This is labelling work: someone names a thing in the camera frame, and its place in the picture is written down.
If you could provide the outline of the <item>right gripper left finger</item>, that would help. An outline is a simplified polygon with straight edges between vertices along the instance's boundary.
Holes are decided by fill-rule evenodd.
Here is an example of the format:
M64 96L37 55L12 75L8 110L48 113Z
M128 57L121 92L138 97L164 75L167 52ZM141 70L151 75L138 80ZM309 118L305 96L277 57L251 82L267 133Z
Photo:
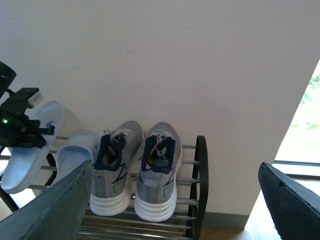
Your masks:
M86 160L0 222L2 240L75 240L89 203L93 164Z

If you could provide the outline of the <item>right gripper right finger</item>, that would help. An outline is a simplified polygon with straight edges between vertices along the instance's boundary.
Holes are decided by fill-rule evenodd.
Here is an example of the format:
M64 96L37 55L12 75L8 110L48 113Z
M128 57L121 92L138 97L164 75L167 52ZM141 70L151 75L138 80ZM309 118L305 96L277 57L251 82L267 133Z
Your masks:
M283 240L320 238L320 196L267 162L258 180L274 226Z

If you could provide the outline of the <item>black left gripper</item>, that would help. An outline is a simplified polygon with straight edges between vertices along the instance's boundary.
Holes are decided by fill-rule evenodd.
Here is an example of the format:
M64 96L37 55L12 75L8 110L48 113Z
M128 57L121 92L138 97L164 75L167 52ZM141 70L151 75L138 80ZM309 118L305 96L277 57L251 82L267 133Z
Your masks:
M47 145L42 135L54 135L55 126L41 128L39 120L31 120L26 109L34 107L33 100L40 96L37 87L23 87L14 92L9 86L17 76L5 63L0 63L0 95L9 97L0 104L0 145L11 148L40 148Z

